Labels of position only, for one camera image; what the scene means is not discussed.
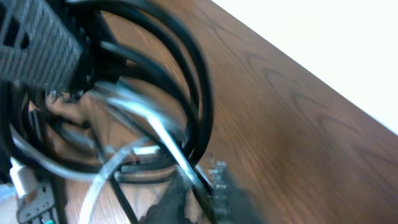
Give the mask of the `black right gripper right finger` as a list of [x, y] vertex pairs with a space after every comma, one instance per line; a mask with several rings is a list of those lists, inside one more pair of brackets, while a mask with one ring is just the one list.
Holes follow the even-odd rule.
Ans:
[[216, 223], [264, 224], [247, 193], [234, 181], [225, 162], [212, 163], [209, 174], [213, 186], [210, 200]]

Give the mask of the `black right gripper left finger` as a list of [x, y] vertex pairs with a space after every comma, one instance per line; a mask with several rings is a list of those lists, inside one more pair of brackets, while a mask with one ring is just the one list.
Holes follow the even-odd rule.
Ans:
[[186, 217], [187, 194], [190, 186], [187, 181], [177, 176], [166, 188], [158, 203], [149, 207], [142, 224], [193, 224]]

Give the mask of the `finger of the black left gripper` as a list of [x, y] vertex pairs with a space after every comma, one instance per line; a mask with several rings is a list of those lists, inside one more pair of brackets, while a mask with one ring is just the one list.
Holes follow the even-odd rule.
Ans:
[[83, 39], [63, 1], [1, 0], [1, 79], [46, 90], [83, 83]]

